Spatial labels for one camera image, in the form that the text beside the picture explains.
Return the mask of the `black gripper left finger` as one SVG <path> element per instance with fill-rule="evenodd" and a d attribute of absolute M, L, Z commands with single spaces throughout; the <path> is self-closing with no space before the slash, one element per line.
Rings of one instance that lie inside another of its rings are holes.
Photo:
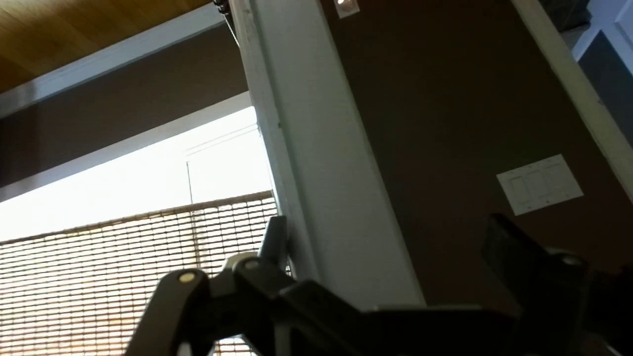
<path fill-rule="evenodd" d="M 265 228 L 259 258 L 273 266 L 277 272 L 289 276 L 289 254 L 287 254 L 287 220 L 273 217 Z"/>

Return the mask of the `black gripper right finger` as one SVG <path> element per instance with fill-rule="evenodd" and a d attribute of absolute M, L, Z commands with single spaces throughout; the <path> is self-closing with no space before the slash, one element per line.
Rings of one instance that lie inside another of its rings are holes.
<path fill-rule="evenodd" d="M 556 294 L 546 276 L 552 256 L 507 217 L 489 218 L 481 256 L 521 307 L 554 304 Z"/>

